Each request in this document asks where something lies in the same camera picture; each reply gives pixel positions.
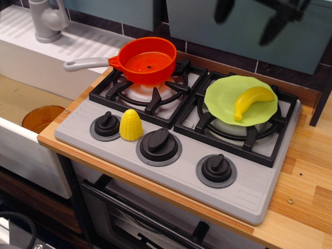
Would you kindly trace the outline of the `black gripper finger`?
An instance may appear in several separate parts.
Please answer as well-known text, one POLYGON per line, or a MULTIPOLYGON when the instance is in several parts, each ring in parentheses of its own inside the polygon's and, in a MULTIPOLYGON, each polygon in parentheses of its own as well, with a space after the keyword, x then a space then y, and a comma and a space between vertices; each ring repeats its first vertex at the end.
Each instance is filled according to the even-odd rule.
POLYGON ((299 6, 300 1, 259 1, 260 3, 272 8, 276 14, 271 17, 261 35, 259 45, 270 44, 289 22, 301 21, 306 9, 311 3, 305 0, 299 6))
POLYGON ((225 22, 234 7, 235 0, 218 0, 214 11, 217 24, 225 22))

